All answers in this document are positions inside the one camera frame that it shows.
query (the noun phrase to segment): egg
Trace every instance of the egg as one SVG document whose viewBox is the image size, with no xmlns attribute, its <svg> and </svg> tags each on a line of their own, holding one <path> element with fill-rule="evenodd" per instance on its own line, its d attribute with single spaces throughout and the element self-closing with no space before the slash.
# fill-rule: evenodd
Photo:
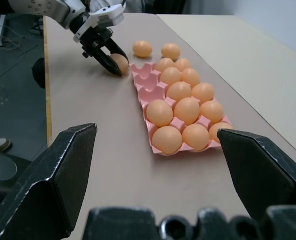
<svg viewBox="0 0 296 240">
<path fill-rule="evenodd" d="M 152 45 L 148 41 L 136 41 L 132 50 L 137 57 L 147 58 L 152 53 Z"/>
<path fill-rule="evenodd" d="M 192 96 L 199 99 L 199 104 L 203 104 L 206 101 L 210 101 L 214 97 L 214 88 L 207 82 L 202 82 L 192 88 Z"/>
<path fill-rule="evenodd" d="M 173 67 L 173 66 L 174 66 L 174 62 L 170 58 L 165 57 L 163 59 L 160 59 L 160 61 L 158 61 L 155 64 L 154 70 L 162 73 L 165 69 L 167 69 L 169 67 Z"/>
<path fill-rule="evenodd" d="M 173 126 L 163 126 L 154 132 L 151 144 L 164 154 L 172 154 L 181 147 L 182 135 Z"/>
<path fill-rule="evenodd" d="M 157 127 L 168 125 L 173 118 L 171 106 L 164 100 L 156 99 L 151 101 L 146 109 L 146 116 L 149 122 Z"/>
<path fill-rule="evenodd" d="M 176 82 L 179 82 L 180 79 L 180 71 L 173 66 L 166 68 L 160 75 L 160 82 L 164 82 L 168 85 L 168 87 Z"/>
<path fill-rule="evenodd" d="M 161 53 L 164 58 L 176 60 L 179 58 L 181 50 L 178 45 L 174 43 L 167 43 L 163 45 Z"/>
<path fill-rule="evenodd" d="M 223 108 L 217 101 L 206 101 L 200 106 L 199 115 L 209 119 L 212 124 L 216 124 L 223 118 Z"/>
<path fill-rule="evenodd" d="M 227 124 L 225 122 L 218 122 L 212 125 L 209 129 L 209 136 L 210 136 L 210 139 L 213 139 L 217 143 L 220 143 L 217 137 L 217 133 L 219 129 L 233 129 L 233 127 L 230 124 Z"/>
<path fill-rule="evenodd" d="M 191 63 L 186 58 L 180 58 L 174 63 L 174 67 L 176 67 L 180 72 L 183 72 L 184 69 L 191 68 Z"/>
<path fill-rule="evenodd" d="M 182 141 L 195 151 L 200 151 L 209 143 L 209 132 L 200 124 L 191 124 L 183 130 Z"/>
<path fill-rule="evenodd" d="M 113 53 L 110 55 L 110 57 L 117 63 L 123 75 L 128 73 L 129 63 L 128 63 L 128 60 L 123 55 Z"/>
<path fill-rule="evenodd" d="M 186 125 L 194 123 L 199 116 L 198 101 L 191 97 L 180 100 L 174 108 L 173 116 L 182 120 Z"/>
<path fill-rule="evenodd" d="M 200 83 L 200 75 L 193 68 L 186 68 L 182 71 L 181 81 L 190 84 L 193 88 Z"/>
<path fill-rule="evenodd" d="M 176 102 L 179 102 L 181 99 L 188 98 L 192 96 L 192 90 L 190 85 L 184 81 L 179 81 L 172 84 L 166 93 L 166 97 L 169 97 Z"/>
</svg>

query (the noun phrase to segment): beige tabletop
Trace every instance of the beige tabletop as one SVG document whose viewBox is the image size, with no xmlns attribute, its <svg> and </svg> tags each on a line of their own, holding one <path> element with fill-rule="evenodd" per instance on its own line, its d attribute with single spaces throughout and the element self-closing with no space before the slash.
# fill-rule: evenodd
<svg viewBox="0 0 296 240">
<path fill-rule="evenodd" d="M 112 76 L 94 59 L 81 55 L 71 32 L 49 18 L 45 26 L 49 143 L 68 127 L 98 124 L 88 187 L 70 239 L 81 238 L 93 207 L 143 206 L 155 213 L 157 221 L 180 214 L 191 223 L 204 207 L 219 208 L 229 218 L 247 214 L 221 150 L 153 154 L 131 75 Z M 154 46 L 150 61 L 160 59 L 164 43 L 177 43 L 181 56 L 215 87 L 216 98 L 236 129 L 269 137 L 296 161 L 296 150 L 158 16 L 125 14 L 113 30 L 113 39 L 138 65 L 145 61 L 132 55 L 134 41 L 144 39 Z"/>
<path fill-rule="evenodd" d="M 296 149 L 293 49 L 236 16 L 159 17 Z"/>
</svg>

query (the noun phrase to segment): wire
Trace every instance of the wire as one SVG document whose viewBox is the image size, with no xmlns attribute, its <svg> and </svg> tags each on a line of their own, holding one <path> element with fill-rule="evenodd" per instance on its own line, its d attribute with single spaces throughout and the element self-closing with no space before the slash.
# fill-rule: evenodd
<svg viewBox="0 0 296 240">
<path fill-rule="evenodd" d="M 31 39 L 31 38 L 27 38 L 25 36 L 20 35 L 19 33 L 17 33 L 15 30 L 13 30 L 12 28 L 2 25 L 4 28 L 9 29 L 13 34 L 15 34 L 17 37 L 25 39 L 25 40 L 29 40 L 29 41 L 43 41 L 43 39 Z M 21 60 L 26 56 L 26 53 L 33 50 L 34 48 L 38 47 L 38 45 L 36 44 L 35 46 L 29 48 L 28 50 L 25 50 L 24 48 L 22 48 L 22 44 L 17 41 L 14 40 L 12 38 L 7 38 L 7 37 L 2 37 L 2 41 L 4 43 L 8 43 L 11 46 L 7 47 L 7 46 L 3 46 L 0 47 L 0 50 L 2 51 L 15 51 L 15 50 L 21 50 L 22 51 L 22 55 L 20 56 L 20 58 L 18 59 L 18 61 L 16 61 L 13 65 L 11 65 L 10 67 L 8 67 L 5 71 L 0 73 L 0 77 L 2 75 L 4 75 L 6 72 L 8 72 L 10 69 L 12 69 L 14 66 L 16 66 L 18 63 L 21 62 Z"/>
<path fill-rule="evenodd" d="M 30 41 L 43 41 L 43 39 L 32 39 L 32 38 L 27 38 L 25 36 L 20 35 L 19 33 L 17 33 L 15 30 L 13 30 L 12 28 L 6 26 L 6 25 L 0 25 L 0 27 L 9 29 L 13 34 L 15 34 L 17 37 L 22 38 L 22 39 L 27 39 Z"/>
<path fill-rule="evenodd" d="M 20 49 L 22 51 L 22 55 L 21 57 L 18 59 L 18 61 L 16 61 L 13 65 L 11 65 L 10 67 L 8 67 L 5 71 L 0 73 L 0 77 L 2 75 L 4 75 L 6 72 L 8 72 L 10 69 L 12 69 L 14 66 L 16 66 L 19 62 L 21 62 L 21 60 L 26 56 L 26 53 L 33 50 L 34 48 L 36 48 L 38 45 L 35 45 L 31 48 L 29 48 L 28 50 L 23 49 L 21 46 L 17 46 L 18 49 Z"/>
<path fill-rule="evenodd" d="M 123 0 L 122 3 L 121 3 L 121 6 L 122 6 L 122 9 L 123 11 L 126 9 L 126 6 L 127 6 L 127 2 L 126 0 Z"/>
</svg>

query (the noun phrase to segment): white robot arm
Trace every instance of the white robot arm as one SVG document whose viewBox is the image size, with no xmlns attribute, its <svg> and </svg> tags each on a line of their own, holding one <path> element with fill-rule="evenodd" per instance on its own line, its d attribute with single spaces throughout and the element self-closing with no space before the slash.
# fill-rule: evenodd
<svg viewBox="0 0 296 240">
<path fill-rule="evenodd" d="M 112 30 L 107 27 L 123 20 L 125 0 L 121 4 L 103 7 L 88 13 L 80 0 L 0 0 L 0 14 L 19 13 L 48 16 L 75 35 L 73 40 L 82 44 L 83 55 L 96 58 L 113 74 L 121 76 L 121 71 L 101 47 L 107 47 L 112 54 L 126 54 L 111 39 Z"/>
</svg>

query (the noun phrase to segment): egg carton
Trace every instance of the egg carton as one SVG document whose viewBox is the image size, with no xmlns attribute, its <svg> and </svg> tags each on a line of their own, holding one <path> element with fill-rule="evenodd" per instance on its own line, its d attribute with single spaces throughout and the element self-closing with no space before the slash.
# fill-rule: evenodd
<svg viewBox="0 0 296 240">
<path fill-rule="evenodd" d="M 133 83 L 134 83 L 134 86 L 135 86 L 137 93 L 138 93 L 137 94 L 138 100 L 142 106 L 143 118 L 144 118 L 144 121 L 147 125 L 148 135 L 149 135 L 149 143 L 152 148 L 152 152 L 154 154 L 169 156 L 169 155 L 176 154 L 177 152 L 181 152 L 181 151 L 189 151 L 189 152 L 198 153 L 198 152 L 203 152 L 203 151 L 210 149 L 210 148 L 221 147 L 221 145 L 219 143 L 217 143 L 216 141 L 211 140 L 211 139 L 209 140 L 208 145 L 200 151 L 195 151 L 191 146 L 187 145 L 184 142 L 182 143 L 181 147 L 176 152 L 174 152 L 172 154 L 164 154 L 160 150 L 158 150 L 154 146 L 152 146 L 151 138 L 152 138 L 152 135 L 154 134 L 154 132 L 158 129 L 158 127 L 155 126 L 153 123 L 149 122 L 146 117 L 146 108 L 147 108 L 148 104 L 153 100 L 161 99 L 161 100 L 166 101 L 172 107 L 172 110 L 174 109 L 174 106 L 176 105 L 175 100 L 173 100 L 169 97 L 166 97 L 166 89 L 168 88 L 168 85 L 164 82 L 159 82 L 159 77 L 160 77 L 161 73 L 159 71 L 153 70 L 154 66 L 155 66 L 154 62 L 146 62 L 142 68 L 138 68 L 133 63 L 130 64 L 130 69 L 131 69 L 131 73 L 133 76 Z M 231 125 L 231 122 L 226 115 L 222 118 L 222 120 L 220 122 L 227 123 L 227 124 Z M 211 127 L 211 121 L 209 119 L 205 118 L 204 116 L 198 117 L 198 119 L 194 123 L 200 124 L 208 130 Z M 183 130 L 186 128 L 185 123 L 182 120 L 178 119 L 177 117 L 174 117 L 168 125 L 175 127 L 177 130 L 180 131 L 180 133 L 182 133 Z"/>
</svg>

